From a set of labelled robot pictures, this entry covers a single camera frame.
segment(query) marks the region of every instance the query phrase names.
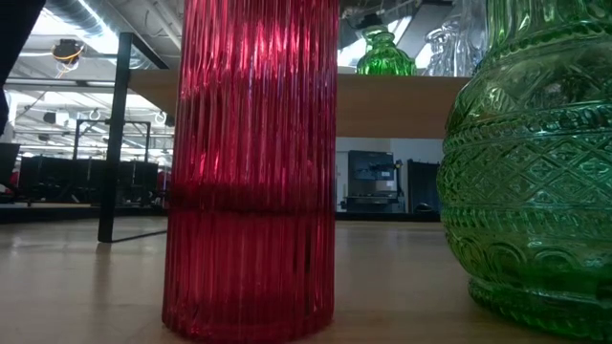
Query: embossed glass pattern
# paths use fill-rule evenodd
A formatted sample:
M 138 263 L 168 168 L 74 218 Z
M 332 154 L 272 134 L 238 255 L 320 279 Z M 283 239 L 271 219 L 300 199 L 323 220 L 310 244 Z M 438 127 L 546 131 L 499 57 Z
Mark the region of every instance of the embossed glass pattern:
M 447 123 L 448 242 L 480 304 L 612 340 L 612 1 L 489 0 L 488 17 Z

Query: metal frame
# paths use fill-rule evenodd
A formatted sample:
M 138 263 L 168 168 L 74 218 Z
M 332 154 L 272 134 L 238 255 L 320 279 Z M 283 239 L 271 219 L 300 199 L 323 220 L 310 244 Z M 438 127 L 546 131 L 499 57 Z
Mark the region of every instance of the metal frame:
M 85 135 L 83 132 L 80 132 L 80 125 L 82 123 L 104 123 L 109 124 L 109 119 L 77 119 L 76 120 L 76 130 L 75 130 L 75 147 L 73 150 L 73 160 L 77 159 L 78 156 L 78 141 L 80 137 Z M 149 162 L 149 142 L 151 141 L 151 122 L 145 120 L 126 120 L 124 124 L 143 124 L 146 126 L 146 134 L 142 133 L 145 136 L 144 142 L 144 162 Z
M 119 51 L 117 52 L 117 70 L 115 73 L 115 89 L 113 92 L 113 107 L 111 117 L 108 119 L 110 130 L 106 154 L 106 168 L 104 170 L 104 179 L 102 181 L 103 189 L 98 224 L 98 240 L 101 243 L 108 244 L 165 233 L 165 230 L 163 230 L 122 239 L 113 239 L 113 225 L 115 222 L 115 207 L 117 198 L 117 178 L 119 176 L 121 144 L 123 142 L 123 126 L 125 125 L 125 102 L 129 92 L 128 84 L 130 79 L 130 59 L 133 49 L 132 46 L 136 47 L 159 69 L 168 69 L 168 66 L 137 35 L 131 32 L 123 32 L 120 34 Z M 145 161 L 148 161 L 148 143 L 151 134 L 150 123 L 148 124 Z M 77 151 L 77 140 L 75 140 L 75 152 Z

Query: ceiling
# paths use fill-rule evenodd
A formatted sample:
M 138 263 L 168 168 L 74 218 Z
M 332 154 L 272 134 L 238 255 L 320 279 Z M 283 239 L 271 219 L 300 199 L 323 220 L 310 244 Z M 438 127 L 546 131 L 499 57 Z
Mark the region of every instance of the ceiling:
M 339 48 L 359 43 L 361 37 L 355 27 L 366 14 L 377 13 L 384 23 L 391 24 L 390 29 L 395 30 L 398 46 L 416 57 L 424 49 L 426 33 L 440 26 L 450 11 L 451 3 L 452 0 L 341 0 Z M 74 24 L 79 17 L 71 15 L 76 13 L 54 8 L 67 6 L 70 9 L 70 6 L 82 7 L 83 4 L 91 5 L 91 12 L 111 29 L 104 32 L 101 45 L 93 40 L 95 37 L 92 38 L 90 32 Z M 113 80 L 116 69 L 114 41 L 109 41 L 107 36 L 113 38 L 113 34 L 125 31 L 139 35 L 171 69 L 177 69 L 183 17 L 184 0 L 47 0 L 47 8 L 40 14 L 11 77 Z M 81 59 L 73 70 L 65 70 L 51 54 L 52 47 L 60 39 L 84 43 Z M 349 61 L 347 66 L 357 61 L 361 50 L 355 54 L 345 58 Z M 112 92 L 78 88 L 66 91 L 42 86 L 24 90 L 11 87 L 10 83 L 7 89 L 13 101 L 15 140 L 22 143 L 22 153 L 72 157 L 76 120 L 110 117 Z M 46 121 L 47 113 L 55 113 L 59 118 L 57 122 Z M 170 164 L 173 128 L 164 126 L 163 116 L 143 97 L 128 96 L 126 119 L 152 123 L 152 153 L 160 163 Z M 142 130 L 134 125 L 125 127 L 123 159 L 142 159 Z M 88 129 L 80 139 L 79 155 L 103 158 L 107 134 L 108 127 L 103 123 Z

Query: shelf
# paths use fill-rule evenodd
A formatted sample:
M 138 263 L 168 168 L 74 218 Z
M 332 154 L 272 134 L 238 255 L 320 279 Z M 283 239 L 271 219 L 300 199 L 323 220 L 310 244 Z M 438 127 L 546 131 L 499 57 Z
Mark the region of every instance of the shelf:
M 442 139 L 464 77 L 338 75 L 337 136 Z M 132 71 L 129 87 L 174 116 L 177 71 Z

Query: glass vase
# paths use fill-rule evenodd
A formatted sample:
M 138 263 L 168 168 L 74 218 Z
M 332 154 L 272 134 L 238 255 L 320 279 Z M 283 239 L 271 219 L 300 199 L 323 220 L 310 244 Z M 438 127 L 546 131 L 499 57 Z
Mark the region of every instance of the glass vase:
M 454 75 L 472 76 L 487 51 L 487 0 L 461 0 Z
M 448 36 L 442 29 L 436 29 L 425 37 L 426 44 L 431 47 L 431 59 L 424 72 L 427 76 L 452 76 L 452 66 L 445 56 Z
M 365 39 L 365 53 L 367 54 L 372 50 L 374 46 L 374 37 L 382 32 L 389 32 L 389 29 L 385 25 L 372 25 L 361 32 L 363 39 Z
M 186 0 L 163 322 L 283 342 L 334 310 L 338 0 Z
M 611 340 L 612 2 L 487 5 L 438 176 L 449 245 L 479 304 Z
M 415 75 L 416 64 L 393 43 L 395 35 L 380 32 L 373 37 L 372 50 L 357 64 L 361 75 Z

